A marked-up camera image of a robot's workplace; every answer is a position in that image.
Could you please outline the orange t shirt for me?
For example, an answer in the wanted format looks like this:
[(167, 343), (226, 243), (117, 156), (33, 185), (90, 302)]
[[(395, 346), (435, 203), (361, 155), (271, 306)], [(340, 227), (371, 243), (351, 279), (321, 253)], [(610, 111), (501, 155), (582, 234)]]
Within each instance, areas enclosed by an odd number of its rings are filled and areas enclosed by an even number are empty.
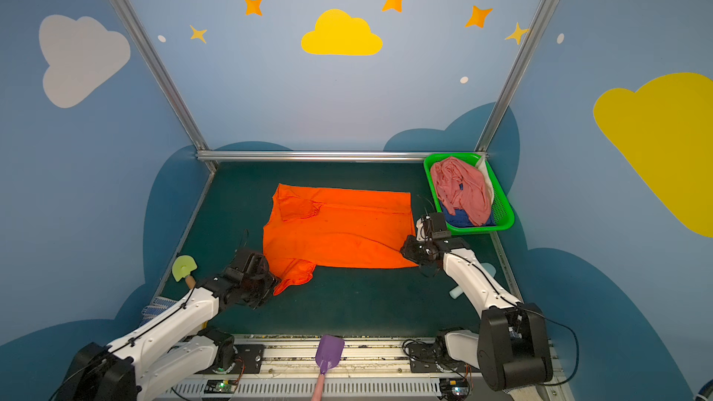
[(408, 192), (280, 184), (263, 230), (263, 253), (280, 279), (274, 295), (312, 280), (317, 267), (414, 267), (400, 252), (415, 234)]

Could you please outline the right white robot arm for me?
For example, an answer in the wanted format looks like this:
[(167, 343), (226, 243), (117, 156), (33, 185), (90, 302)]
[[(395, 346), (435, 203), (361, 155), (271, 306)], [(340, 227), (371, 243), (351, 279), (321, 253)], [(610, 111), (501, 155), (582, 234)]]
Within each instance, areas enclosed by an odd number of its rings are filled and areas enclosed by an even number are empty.
[(551, 381), (553, 362), (541, 310), (496, 282), (465, 241), (410, 236), (400, 252), (417, 265), (443, 269), (480, 317), (479, 332), (451, 330), (429, 347), (422, 346), (426, 360), (449, 371), (460, 363), (470, 365), (495, 392)]

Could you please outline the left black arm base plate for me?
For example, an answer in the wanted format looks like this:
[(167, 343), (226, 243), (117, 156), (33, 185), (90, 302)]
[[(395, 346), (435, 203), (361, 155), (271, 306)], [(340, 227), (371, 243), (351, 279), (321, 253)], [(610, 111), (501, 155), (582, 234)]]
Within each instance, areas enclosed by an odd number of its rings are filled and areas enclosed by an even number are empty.
[(261, 343), (236, 343), (233, 345), (234, 357), (228, 366), (228, 375), (259, 374), (266, 347)]

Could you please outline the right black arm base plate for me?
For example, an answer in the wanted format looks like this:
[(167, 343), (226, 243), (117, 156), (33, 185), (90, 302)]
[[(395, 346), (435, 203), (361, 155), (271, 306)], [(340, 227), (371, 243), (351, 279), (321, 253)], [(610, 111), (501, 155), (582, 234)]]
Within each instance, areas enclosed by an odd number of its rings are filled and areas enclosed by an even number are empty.
[(451, 372), (447, 365), (447, 349), (443, 338), (436, 338), (432, 343), (406, 339), (401, 349), (412, 373)]

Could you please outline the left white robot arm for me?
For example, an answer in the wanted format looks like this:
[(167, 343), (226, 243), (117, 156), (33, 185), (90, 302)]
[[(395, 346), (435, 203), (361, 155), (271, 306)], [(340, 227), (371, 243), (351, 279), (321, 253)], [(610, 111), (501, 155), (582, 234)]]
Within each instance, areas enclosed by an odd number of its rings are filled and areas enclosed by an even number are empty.
[(74, 356), (53, 400), (153, 400), (185, 378), (236, 362), (232, 335), (206, 324), (232, 306), (263, 306), (280, 285), (267, 258), (237, 250), (222, 272), (196, 283), (148, 323)]

